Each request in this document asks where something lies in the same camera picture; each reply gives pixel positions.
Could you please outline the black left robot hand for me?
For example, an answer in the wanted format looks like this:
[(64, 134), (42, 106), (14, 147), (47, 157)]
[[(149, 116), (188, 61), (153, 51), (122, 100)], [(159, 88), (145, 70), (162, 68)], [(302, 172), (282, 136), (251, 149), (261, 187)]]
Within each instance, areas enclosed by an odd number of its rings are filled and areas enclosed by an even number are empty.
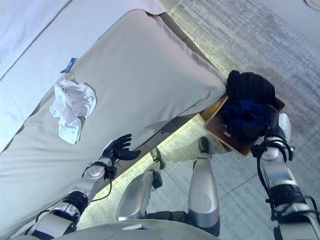
[(112, 140), (107, 144), (99, 159), (110, 159), (110, 160), (121, 160), (121, 161), (132, 161), (137, 159), (141, 151), (130, 150), (132, 134), (123, 135), (116, 140)]

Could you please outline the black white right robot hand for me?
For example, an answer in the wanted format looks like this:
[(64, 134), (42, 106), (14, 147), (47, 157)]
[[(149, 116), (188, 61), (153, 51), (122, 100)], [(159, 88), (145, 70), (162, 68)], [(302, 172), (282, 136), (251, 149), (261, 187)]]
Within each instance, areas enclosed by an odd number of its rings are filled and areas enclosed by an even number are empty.
[(264, 139), (280, 138), (287, 143), (291, 138), (291, 122), (286, 113), (279, 113), (272, 105), (267, 104), (267, 127), (263, 131)]

